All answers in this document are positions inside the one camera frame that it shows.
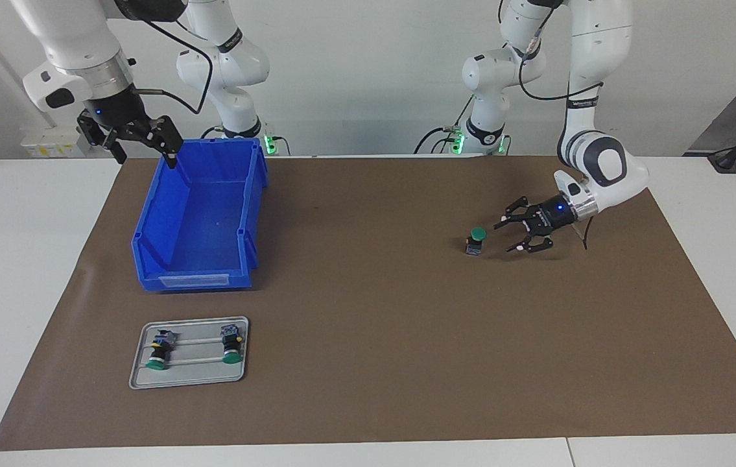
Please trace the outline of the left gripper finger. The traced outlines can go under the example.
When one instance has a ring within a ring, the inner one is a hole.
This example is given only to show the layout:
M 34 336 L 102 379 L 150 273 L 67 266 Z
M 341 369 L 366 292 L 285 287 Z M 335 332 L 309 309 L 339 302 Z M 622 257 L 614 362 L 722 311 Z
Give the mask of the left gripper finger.
M 494 230 L 500 230 L 508 224 L 521 224 L 530 221 L 536 218 L 539 209 L 537 204 L 531 204 L 525 196 L 518 198 L 505 208 L 500 221 L 494 224 Z
M 534 252 L 543 252 L 554 247 L 554 241 L 552 241 L 552 231 L 548 232 L 530 232 L 524 239 L 519 240 L 513 245 L 510 245 L 505 252 L 527 252 L 533 254 Z

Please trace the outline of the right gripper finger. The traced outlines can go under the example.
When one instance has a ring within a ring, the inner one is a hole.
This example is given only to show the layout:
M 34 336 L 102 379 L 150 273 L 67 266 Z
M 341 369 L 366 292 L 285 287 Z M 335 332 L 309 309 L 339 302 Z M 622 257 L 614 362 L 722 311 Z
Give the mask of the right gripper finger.
M 160 153 L 170 169 L 178 165 L 178 152 L 184 139 L 169 116 L 136 119 L 128 124 L 128 138 Z
M 104 133 L 101 125 L 89 113 L 80 113 L 77 116 L 77 129 L 91 146 L 101 146 L 104 150 L 110 152 L 119 165 L 122 165 L 128 159 L 127 153 L 125 153 L 121 142 L 119 142 L 117 131 L 110 130 L 108 133 Z

